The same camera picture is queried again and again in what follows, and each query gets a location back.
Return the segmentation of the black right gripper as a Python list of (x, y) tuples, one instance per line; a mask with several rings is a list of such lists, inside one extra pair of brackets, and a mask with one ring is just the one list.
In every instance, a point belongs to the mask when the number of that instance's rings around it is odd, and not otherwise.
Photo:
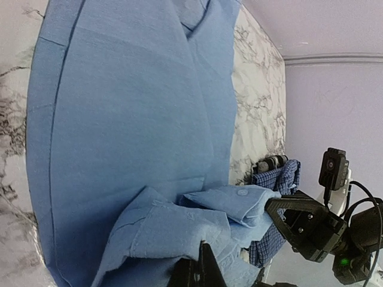
[(366, 199), (370, 209), (354, 213), (355, 204), (343, 218), (307, 194), (297, 191), (270, 199), (265, 211), (276, 228), (304, 259), (322, 262), (334, 255), (333, 273), (343, 285), (367, 282), (382, 249), (382, 200)]

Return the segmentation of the light blue long sleeve shirt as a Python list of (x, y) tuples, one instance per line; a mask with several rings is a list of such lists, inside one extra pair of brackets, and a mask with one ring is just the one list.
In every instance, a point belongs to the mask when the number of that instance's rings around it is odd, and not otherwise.
[(50, 1), (28, 87), (26, 170), (57, 286), (167, 286), (210, 245), (227, 286), (277, 193), (229, 184), (240, 1)]

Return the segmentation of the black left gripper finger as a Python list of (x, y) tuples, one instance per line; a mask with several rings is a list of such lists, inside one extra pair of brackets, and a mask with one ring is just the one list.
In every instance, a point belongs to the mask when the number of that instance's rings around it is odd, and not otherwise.
[(170, 287), (226, 287), (213, 251), (206, 242), (199, 246), (197, 261), (181, 258), (170, 278)]

